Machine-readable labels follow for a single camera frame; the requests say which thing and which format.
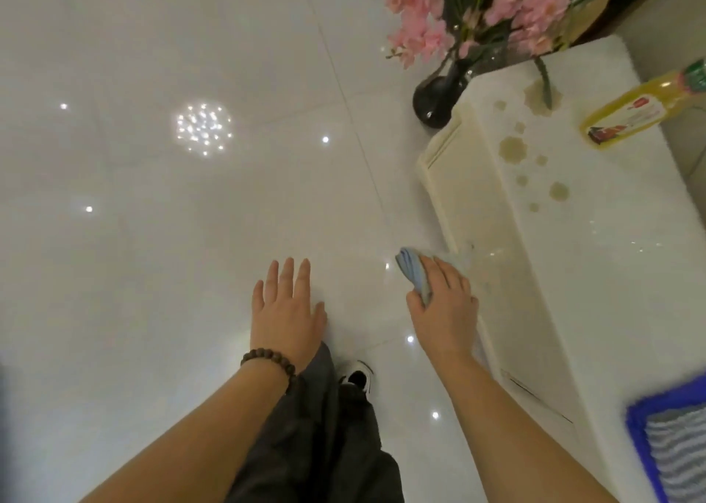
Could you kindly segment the person's right hand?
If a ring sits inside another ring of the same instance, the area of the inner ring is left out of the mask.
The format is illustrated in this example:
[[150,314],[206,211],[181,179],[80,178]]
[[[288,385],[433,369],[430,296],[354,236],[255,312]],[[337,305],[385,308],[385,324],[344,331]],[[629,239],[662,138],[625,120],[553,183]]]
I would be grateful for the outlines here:
[[479,300],[469,280],[440,258],[421,257],[432,290],[428,307],[434,312],[430,328],[414,328],[417,340],[435,369],[472,356]]

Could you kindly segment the person's left hand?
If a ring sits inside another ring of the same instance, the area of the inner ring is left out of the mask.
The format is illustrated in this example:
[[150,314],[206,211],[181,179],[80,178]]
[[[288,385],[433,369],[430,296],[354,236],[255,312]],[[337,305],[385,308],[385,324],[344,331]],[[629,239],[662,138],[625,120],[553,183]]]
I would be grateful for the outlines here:
[[282,265],[273,260],[264,282],[262,311],[252,315],[251,350],[270,350],[279,354],[300,374],[319,350],[312,333],[312,314],[315,304],[311,298],[311,263],[305,258],[295,267],[293,296],[279,300],[279,275]]

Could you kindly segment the light blue cleaning cloth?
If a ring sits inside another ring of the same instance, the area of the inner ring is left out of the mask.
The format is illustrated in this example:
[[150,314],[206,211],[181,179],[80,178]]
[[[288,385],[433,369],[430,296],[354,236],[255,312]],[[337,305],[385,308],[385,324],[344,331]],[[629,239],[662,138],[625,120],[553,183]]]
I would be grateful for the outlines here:
[[402,275],[411,283],[413,290],[419,294],[422,305],[427,307],[433,292],[428,281],[426,268],[421,259],[423,255],[417,249],[402,247],[395,255],[395,261]]

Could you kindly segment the person's right forearm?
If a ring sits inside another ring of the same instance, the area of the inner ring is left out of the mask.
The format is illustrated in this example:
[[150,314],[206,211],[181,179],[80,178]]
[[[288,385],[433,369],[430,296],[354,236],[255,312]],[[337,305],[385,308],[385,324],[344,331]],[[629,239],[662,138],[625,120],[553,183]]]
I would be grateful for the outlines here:
[[430,352],[489,503],[619,503],[470,353]]

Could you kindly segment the person's left forearm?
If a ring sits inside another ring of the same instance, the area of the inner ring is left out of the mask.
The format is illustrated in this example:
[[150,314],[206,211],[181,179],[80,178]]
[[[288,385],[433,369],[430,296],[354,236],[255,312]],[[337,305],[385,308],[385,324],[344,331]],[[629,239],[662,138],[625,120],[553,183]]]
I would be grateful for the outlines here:
[[288,385],[285,370],[274,362],[246,362],[80,503],[224,503]]

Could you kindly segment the black and white shoe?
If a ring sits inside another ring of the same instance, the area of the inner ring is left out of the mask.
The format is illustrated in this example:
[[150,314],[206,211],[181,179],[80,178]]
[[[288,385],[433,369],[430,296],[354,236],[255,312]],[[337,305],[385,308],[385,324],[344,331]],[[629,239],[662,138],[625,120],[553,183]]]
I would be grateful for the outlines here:
[[361,392],[366,400],[371,399],[374,372],[372,368],[359,359],[345,362],[338,367],[339,384]]

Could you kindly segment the dark grey trousers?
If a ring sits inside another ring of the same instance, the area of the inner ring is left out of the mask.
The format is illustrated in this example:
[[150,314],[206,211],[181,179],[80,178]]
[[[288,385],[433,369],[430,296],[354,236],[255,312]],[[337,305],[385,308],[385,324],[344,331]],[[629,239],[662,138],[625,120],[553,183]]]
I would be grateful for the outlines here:
[[269,415],[225,503],[404,503],[374,407],[339,382],[325,343]]

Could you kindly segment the white glossy low cabinet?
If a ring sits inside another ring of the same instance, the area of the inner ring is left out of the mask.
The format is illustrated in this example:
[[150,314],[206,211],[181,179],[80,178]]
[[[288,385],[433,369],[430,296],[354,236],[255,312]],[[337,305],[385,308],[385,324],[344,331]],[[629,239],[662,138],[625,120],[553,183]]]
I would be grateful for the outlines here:
[[640,82],[623,41],[544,62],[563,94],[546,170],[568,201],[530,212],[497,155],[493,101],[539,79],[530,61],[470,81],[419,177],[480,298],[493,376],[618,500],[657,503],[625,411],[706,369],[706,230],[659,129],[607,150],[580,134]]

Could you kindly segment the yellow liquid spill spots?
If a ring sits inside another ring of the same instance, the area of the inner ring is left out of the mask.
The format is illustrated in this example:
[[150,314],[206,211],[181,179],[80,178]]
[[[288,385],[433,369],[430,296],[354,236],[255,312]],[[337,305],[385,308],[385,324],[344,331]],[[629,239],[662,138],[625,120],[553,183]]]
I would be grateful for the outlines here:
[[538,213],[541,200],[555,203],[569,200],[570,186],[549,177],[546,170],[554,150],[553,125],[558,121],[563,94],[544,79],[534,80],[522,95],[503,95],[493,101],[493,116],[502,127],[496,144],[500,163],[527,203],[527,209]]

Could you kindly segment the black glass vase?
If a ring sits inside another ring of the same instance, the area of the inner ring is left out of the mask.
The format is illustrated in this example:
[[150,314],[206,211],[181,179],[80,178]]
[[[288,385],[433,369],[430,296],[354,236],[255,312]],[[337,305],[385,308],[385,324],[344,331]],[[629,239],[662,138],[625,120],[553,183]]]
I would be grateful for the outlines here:
[[468,86],[467,72],[473,59],[456,60],[446,75],[421,82],[412,95],[412,108],[420,123],[431,130],[441,130],[451,119],[453,107]]

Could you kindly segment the yellow liquid plastic bottle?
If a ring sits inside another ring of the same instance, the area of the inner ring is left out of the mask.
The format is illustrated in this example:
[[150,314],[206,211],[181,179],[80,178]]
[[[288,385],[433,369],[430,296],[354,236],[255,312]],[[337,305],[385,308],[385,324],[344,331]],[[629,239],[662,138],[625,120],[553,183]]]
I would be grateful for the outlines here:
[[643,82],[588,115],[581,135],[605,150],[674,117],[706,96],[706,57],[686,67]]

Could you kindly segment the blue-edged grey striped mat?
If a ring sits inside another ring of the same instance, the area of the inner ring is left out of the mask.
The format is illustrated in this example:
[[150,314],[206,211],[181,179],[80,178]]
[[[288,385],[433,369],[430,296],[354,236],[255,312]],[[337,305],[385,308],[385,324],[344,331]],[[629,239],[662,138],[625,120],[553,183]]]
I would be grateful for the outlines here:
[[625,426],[658,503],[706,503],[706,372],[633,403]]

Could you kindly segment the pink artificial flower bouquet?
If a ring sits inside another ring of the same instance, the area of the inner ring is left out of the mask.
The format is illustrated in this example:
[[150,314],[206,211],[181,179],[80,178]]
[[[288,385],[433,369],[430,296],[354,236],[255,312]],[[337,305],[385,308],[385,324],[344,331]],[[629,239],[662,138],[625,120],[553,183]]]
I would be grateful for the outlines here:
[[543,57],[570,47],[593,23],[588,10],[596,1],[602,0],[385,0],[400,18],[386,58],[405,69],[439,58],[428,78],[446,75],[456,60],[473,59],[468,79],[491,59],[504,59],[501,66],[529,59],[551,83]]

